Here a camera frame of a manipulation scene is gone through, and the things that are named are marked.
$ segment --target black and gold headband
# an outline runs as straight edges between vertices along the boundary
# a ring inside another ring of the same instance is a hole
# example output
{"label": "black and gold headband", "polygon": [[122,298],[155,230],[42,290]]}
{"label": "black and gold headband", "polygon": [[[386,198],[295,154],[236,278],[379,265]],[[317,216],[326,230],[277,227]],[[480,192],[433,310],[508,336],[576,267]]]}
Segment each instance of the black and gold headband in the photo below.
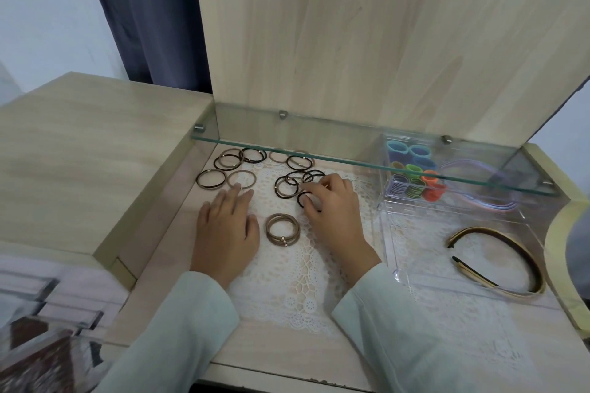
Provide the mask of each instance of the black and gold headband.
{"label": "black and gold headband", "polygon": [[494,238],[499,239],[500,241],[508,244],[516,253],[520,255],[520,257],[527,263],[528,267],[530,268],[531,272],[533,273],[534,281],[532,286],[530,287],[528,292],[518,292],[510,289],[506,289],[493,281],[489,280],[488,278],[484,277],[482,274],[468,266],[466,263],[461,261],[456,256],[453,256],[453,262],[468,278],[474,280],[475,282],[485,286],[490,287],[492,289],[497,289],[498,291],[518,298],[529,298],[535,296],[537,294],[542,293],[545,290],[545,278],[543,277],[543,272],[541,272],[541,268],[533,258],[533,255],[529,253],[529,251],[519,244],[518,242],[514,241],[513,239],[507,237],[504,233],[500,233],[497,230],[487,227],[467,227],[459,230],[453,236],[451,236],[448,240],[446,240],[446,247],[447,248],[454,248],[455,243],[463,238],[466,234],[469,233],[482,233],[486,235],[493,236]]}

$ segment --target person's right hand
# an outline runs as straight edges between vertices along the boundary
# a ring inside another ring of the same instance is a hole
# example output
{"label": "person's right hand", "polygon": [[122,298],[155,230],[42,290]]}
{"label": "person's right hand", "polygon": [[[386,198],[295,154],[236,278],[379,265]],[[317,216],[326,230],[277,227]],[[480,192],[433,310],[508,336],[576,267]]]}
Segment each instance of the person's right hand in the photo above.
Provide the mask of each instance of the person's right hand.
{"label": "person's right hand", "polygon": [[307,195],[301,196],[305,216],[320,241],[340,261],[350,287],[354,286],[381,259],[363,235],[359,198],[352,183],[334,173],[301,187],[320,199],[321,212]]}

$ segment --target curved wooden edge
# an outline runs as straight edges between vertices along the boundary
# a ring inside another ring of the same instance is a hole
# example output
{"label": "curved wooden edge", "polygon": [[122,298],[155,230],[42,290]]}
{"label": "curved wooden edge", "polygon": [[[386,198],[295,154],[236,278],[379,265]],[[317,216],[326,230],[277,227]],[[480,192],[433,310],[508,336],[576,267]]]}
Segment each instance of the curved wooden edge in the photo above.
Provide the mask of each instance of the curved wooden edge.
{"label": "curved wooden edge", "polygon": [[572,227],[586,211],[590,201],[571,179],[535,144],[526,143],[523,150],[569,198],[555,216],[545,237],[545,268],[550,284],[582,338],[590,337],[590,310],[579,296],[569,276],[566,261],[566,244]]}

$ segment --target glass shelf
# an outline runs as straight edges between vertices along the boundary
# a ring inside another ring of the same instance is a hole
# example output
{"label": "glass shelf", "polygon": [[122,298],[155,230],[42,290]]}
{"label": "glass shelf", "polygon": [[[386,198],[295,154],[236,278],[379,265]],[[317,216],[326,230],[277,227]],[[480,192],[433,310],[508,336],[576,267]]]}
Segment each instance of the glass shelf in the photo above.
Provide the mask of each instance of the glass shelf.
{"label": "glass shelf", "polygon": [[[404,130],[355,125],[216,103],[191,135],[195,140],[365,166],[408,178],[434,167],[442,181],[556,196],[553,181],[519,148]],[[392,168],[394,161],[403,166]]]}

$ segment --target hand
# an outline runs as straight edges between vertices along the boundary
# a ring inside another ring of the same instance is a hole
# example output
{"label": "hand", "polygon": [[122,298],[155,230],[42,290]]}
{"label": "hand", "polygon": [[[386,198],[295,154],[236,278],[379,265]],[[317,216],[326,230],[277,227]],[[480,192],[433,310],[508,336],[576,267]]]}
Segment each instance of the hand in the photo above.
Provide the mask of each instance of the hand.
{"label": "hand", "polygon": [[354,286],[381,259],[363,235],[359,197],[352,183],[338,174],[328,174],[319,183],[301,187],[320,199],[318,212],[308,196],[301,196],[303,211],[317,237],[340,261],[350,287]]}
{"label": "hand", "polygon": [[260,227],[248,216],[254,190],[238,196],[240,184],[220,190],[211,204],[205,202],[196,220],[196,240],[191,270],[207,274],[227,289],[256,255]]}

